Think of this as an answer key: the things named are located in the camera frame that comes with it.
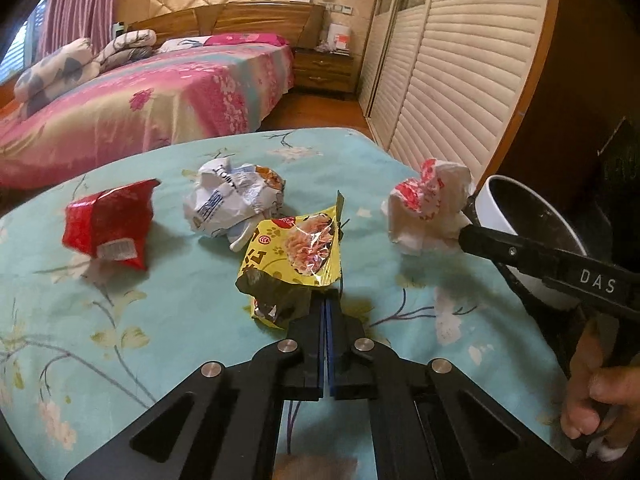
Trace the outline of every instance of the curtain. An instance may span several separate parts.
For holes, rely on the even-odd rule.
[[[78,38],[91,38],[94,54],[111,41],[116,0],[48,0],[38,59]]]

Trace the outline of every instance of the yellow wrapper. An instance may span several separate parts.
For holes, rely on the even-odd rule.
[[[308,313],[312,287],[340,277],[340,215],[336,205],[311,215],[263,220],[249,242],[236,286],[250,295],[251,317],[285,328]]]
[[[336,206],[312,215],[261,221],[238,276],[249,268],[286,283],[331,285],[340,277]]]

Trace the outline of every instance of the metal screw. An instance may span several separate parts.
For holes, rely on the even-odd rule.
[[[360,339],[356,339],[353,346],[355,346],[356,350],[360,350],[361,352],[368,352],[369,350],[373,349],[375,343],[368,337],[361,337]]]
[[[221,371],[222,371],[222,365],[215,361],[204,363],[202,365],[202,368],[200,369],[200,372],[205,377],[217,377],[218,375],[220,375]]]
[[[289,354],[298,349],[298,343],[293,341],[293,339],[283,339],[278,343],[278,350],[280,350],[283,354]]]
[[[448,374],[453,365],[446,359],[434,359],[433,363],[431,363],[431,368],[437,374]]]

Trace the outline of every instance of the hand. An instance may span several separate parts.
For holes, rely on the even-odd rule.
[[[591,399],[622,407],[618,416],[607,420],[605,442],[609,449],[626,448],[640,428],[640,367],[602,368],[603,352],[595,320],[587,326],[571,359],[571,378],[567,384],[560,424],[571,439],[591,434],[600,417]]]

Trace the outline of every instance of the drawer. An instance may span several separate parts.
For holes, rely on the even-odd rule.
[[[294,70],[295,85],[302,88],[316,88],[334,92],[351,91],[351,73],[336,74],[321,70]]]
[[[314,52],[297,52],[294,67],[299,70],[332,72],[351,76],[353,59],[340,54],[316,54]]]

